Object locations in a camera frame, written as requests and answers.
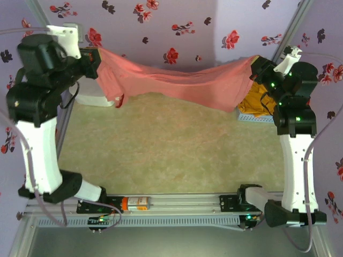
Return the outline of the pink t-shirt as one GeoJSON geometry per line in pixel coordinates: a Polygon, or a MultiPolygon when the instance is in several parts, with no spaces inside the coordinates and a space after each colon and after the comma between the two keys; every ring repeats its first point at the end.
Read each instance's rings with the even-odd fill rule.
{"type": "Polygon", "coordinates": [[[120,108],[133,96],[160,93],[208,108],[232,112],[252,86],[251,64],[256,56],[198,72],[163,70],[132,62],[99,49],[97,83],[106,99],[120,108]]]}

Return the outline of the white lidded storage box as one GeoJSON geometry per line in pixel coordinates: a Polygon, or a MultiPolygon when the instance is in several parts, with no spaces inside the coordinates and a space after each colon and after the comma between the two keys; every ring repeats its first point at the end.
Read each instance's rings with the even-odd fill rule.
{"type": "Polygon", "coordinates": [[[82,77],[78,80],[79,92],[76,101],[79,104],[95,107],[110,107],[114,101],[108,101],[96,80],[82,77]]]}

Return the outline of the yellow t-shirt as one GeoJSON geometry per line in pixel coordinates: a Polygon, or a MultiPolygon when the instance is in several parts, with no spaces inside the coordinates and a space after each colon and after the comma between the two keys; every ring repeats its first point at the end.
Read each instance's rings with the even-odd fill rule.
{"type": "Polygon", "coordinates": [[[263,85],[254,82],[238,109],[243,114],[252,114],[255,117],[272,116],[276,102],[268,95],[263,85]]]}

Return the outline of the blue plastic basket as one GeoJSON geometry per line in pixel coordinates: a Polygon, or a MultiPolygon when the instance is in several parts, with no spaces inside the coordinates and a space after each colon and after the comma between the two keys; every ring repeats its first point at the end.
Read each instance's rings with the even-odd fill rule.
{"type": "Polygon", "coordinates": [[[255,117],[253,114],[245,114],[236,110],[237,112],[237,120],[245,121],[245,122],[257,122],[257,123],[274,123],[273,117],[270,115],[262,115],[259,117],[255,117]]]}

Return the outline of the orange and white cylinder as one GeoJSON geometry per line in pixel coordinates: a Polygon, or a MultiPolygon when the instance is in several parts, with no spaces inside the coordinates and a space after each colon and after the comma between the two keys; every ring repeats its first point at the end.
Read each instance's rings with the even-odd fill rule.
{"type": "Polygon", "coordinates": [[[122,199],[123,211],[146,211],[150,207],[150,198],[147,196],[130,196],[122,199]]]}

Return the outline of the aluminium corner post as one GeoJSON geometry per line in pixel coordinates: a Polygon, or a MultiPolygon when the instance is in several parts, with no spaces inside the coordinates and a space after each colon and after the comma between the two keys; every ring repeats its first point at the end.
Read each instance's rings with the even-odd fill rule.
{"type": "Polygon", "coordinates": [[[25,3],[40,25],[51,25],[51,22],[49,21],[38,0],[25,0],[25,3]]]}
{"type": "Polygon", "coordinates": [[[272,61],[277,63],[279,59],[281,58],[281,55],[284,51],[284,49],[291,44],[293,37],[295,36],[299,26],[302,24],[302,21],[306,17],[306,14],[310,10],[311,6],[315,0],[301,0],[297,6],[297,9],[295,11],[295,14],[293,15],[285,34],[277,47],[272,61]]]}

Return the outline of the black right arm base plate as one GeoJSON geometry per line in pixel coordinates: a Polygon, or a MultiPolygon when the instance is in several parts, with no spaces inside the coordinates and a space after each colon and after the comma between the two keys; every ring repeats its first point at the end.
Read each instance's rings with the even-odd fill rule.
{"type": "Polygon", "coordinates": [[[220,209],[222,213],[262,213],[254,205],[247,203],[241,196],[238,195],[221,195],[219,196],[220,209]]]}

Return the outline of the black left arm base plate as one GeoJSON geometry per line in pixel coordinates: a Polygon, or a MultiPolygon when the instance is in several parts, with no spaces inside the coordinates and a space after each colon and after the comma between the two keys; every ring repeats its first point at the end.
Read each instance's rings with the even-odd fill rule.
{"type": "MultiPolygon", "coordinates": [[[[104,200],[104,204],[116,207],[121,213],[124,212],[122,209],[123,196],[107,196],[104,200]]],[[[113,209],[95,205],[93,203],[87,203],[85,201],[78,201],[77,214],[110,214],[113,209]]]]}

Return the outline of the long aluminium mounting rail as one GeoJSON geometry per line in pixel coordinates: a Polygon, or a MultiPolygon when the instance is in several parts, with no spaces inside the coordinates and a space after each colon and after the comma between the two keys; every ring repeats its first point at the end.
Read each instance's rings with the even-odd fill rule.
{"type": "MultiPolygon", "coordinates": [[[[283,197],[282,192],[266,192],[259,188],[260,191],[266,193],[268,199],[273,199],[276,201],[281,201],[283,197]]],[[[132,215],[247,215],[243,213],[222,213],[220,209],[219,196],[221,195],[237,195],[237,193],[190,193],[190,194],[141,194],[141,195],[116,195],[108,194],[109,196],[147,196],[150,198],[150,207],[146,211],[124,211],[123,214],[128,216],[132,215]]],[[[66,213],[69,215],[77,214],[78,200],[68,199],[64,201],[64,208],[66,213]]],[[[51,212],[51,214],[61,214],[61,209],[59,204],[44,203],[46,210],[51,212]]],[[[38,202],[34,199],[29,200],[24,211],[25,214],[40,214],[44,215],[38,202]]]]}

